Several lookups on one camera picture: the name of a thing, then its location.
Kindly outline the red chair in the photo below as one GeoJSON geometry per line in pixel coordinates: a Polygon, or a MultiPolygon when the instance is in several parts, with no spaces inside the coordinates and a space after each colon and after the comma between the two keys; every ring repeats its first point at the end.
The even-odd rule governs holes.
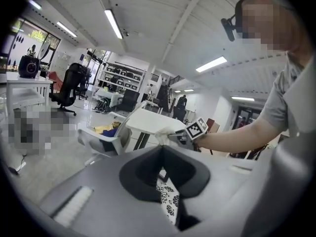
{"type": "Polygon", "coordinates": [[[48,72],[48,78],[53,81],[52,93],[60,92],[63,81],[58,77],[57,73],[55,71],[48,72]]]}

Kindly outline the white round fan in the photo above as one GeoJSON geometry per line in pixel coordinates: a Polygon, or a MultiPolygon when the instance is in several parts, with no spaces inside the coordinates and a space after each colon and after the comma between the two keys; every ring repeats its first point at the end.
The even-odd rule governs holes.
{"type": "Polygon", "coordinates": [[[40,51],[39,51],[39,54],[38,54],[39,62],[42,62],[42,60],[47,56],[47,54],[49,53],[50,47],[51,47],[51,41],[50,40],[46,40],[42,44],[42,46],[40,48],[40,51]]]}

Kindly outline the yellow cloth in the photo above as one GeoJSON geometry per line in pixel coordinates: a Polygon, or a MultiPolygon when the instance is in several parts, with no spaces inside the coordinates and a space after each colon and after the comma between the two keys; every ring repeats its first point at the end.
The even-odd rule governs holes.
{"type": "Polygon", "coordinates": [[[93,129],[96,133],[98,134],[102,134],[105,131],[110,131],[113,129],[117,129],[119,128],[121,125],[120,122],[113,122],[110,125],[102,125],[102,126],[95,126],[93,129]]]}

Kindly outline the person's grey t-shirt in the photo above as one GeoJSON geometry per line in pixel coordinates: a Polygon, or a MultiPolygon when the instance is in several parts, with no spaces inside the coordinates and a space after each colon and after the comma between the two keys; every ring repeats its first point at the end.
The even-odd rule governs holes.
{"type": "Polygon", "coordinates": [[[316,131],[316,54],[305,67],[289,53],[260,116],[291,137],[316,131]]]}

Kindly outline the white shelf with black boxes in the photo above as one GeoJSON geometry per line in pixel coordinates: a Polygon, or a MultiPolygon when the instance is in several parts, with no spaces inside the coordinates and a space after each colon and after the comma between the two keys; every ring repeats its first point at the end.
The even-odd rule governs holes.
{"type": "Polygon", "coordinates": [[[115,62],[103,63],[96,76],[97,88],[116,87],[118,91],[129,89],[139,92],[146,72],[136,67],[115,62]]]}

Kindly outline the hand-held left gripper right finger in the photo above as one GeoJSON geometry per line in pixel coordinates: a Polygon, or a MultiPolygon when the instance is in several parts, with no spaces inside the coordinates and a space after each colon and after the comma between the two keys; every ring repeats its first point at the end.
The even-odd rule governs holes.
{"type": "Polygon", "coordinates": [[[257,161],[164,146],[163,163],[179,191],[177,226],[163,237],[263,237],[269,154],[257,161]]]}

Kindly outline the white desk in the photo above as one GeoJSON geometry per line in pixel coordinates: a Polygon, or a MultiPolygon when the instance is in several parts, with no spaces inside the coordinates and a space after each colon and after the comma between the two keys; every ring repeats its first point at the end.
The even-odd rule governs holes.
{"type": "Polygon", "coordinates": [[[122,94],[119,94],[117,92],[109,92],[104,89],[98,89],[95,93],[96,99],[102,99],[102,98],[108,99],[110,101],[109,102],[110,108],[116,106],[118,104],[119,98],[122,98],[122,97],[123,97],[122,94]]]}

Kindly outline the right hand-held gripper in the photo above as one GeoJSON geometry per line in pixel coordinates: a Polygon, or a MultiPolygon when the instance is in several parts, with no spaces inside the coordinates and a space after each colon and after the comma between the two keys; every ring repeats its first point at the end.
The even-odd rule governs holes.
{"type": "Polygon", "coordinates": [[[208,130],[208,125],[202,117],[198,118],[196,121],[192,122],[184,129],[178,130],[173,134],[169,135],[169,139],[172,142],[177,143],[179,147],[198,151],[198,146],[195,140],[206,134],[208,130]]]}

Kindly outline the person's right forearm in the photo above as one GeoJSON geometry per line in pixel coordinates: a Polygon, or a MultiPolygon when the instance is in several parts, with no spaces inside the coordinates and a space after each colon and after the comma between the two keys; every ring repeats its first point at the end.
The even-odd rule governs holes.
{"type": "Polygon", "coordinates": [[[226,153],[241,153],[262,147],[280,134],[262,117],[241,128],[222,133],[208,133],[195,140],[200,148],[226,153]]]}

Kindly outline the black round appliance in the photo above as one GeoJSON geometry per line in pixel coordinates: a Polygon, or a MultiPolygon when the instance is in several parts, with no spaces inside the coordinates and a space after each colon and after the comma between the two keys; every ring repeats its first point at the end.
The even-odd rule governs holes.
{"type": "Polygon", "coordinates": [[[23,55],[21,57],[18,73],[22,78],[35,78],[39,71],[40,60],[38,58],[23,55]]]}

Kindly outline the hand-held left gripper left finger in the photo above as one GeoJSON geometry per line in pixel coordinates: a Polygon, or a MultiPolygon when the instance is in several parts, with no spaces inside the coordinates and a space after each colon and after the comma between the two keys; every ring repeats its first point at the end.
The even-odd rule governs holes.
{"type": "Polygon", "coordinates": [[[179,231],[157,202],[137,200],[121,185],[120,169],[130,160],[154,147],[104,158],[83,168],[54,187],[41,201],[40,208],[52,216],[80,186],[93,190],[70,229],[87,237],[173,237],[179,231]]]}

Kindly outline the floral round seat cushion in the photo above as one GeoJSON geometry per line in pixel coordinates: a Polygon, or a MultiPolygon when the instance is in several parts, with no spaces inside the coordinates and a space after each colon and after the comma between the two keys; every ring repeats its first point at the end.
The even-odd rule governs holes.
{"type": "Polygon", "coordinates": [[[166,176],[166,171],[162,169],[157,180],[156,190],[160,192],[161,207],[171,224],[176,225],[178,213],[179,192],[172,181],[166,176]]]}

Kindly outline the white marble table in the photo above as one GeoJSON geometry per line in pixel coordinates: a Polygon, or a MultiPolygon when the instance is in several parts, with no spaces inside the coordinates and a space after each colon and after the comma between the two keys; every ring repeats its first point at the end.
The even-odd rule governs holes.
{"type": "Polygon", "coordinates": [[[145,109],[137,109],[131,114],[126,123],[126,127],[140,133],[134,146],[134,150],[138,150],[145,147],[151,135],[155,136],[165,128],[170,128],[173,131],[183,130],[185,125],[177,119],[145,109]]]}

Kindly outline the white work table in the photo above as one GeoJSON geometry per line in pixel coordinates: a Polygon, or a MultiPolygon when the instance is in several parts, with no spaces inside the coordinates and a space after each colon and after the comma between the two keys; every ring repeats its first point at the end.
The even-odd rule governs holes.
{"type": "Polygon", "coordinates": [[[53,81],[43,77],[22,78],[17,72],[7,72],[6,77],[6,105],[9,116],[15,109],[22,107],[49,105],[50,86],[53,81]]]}

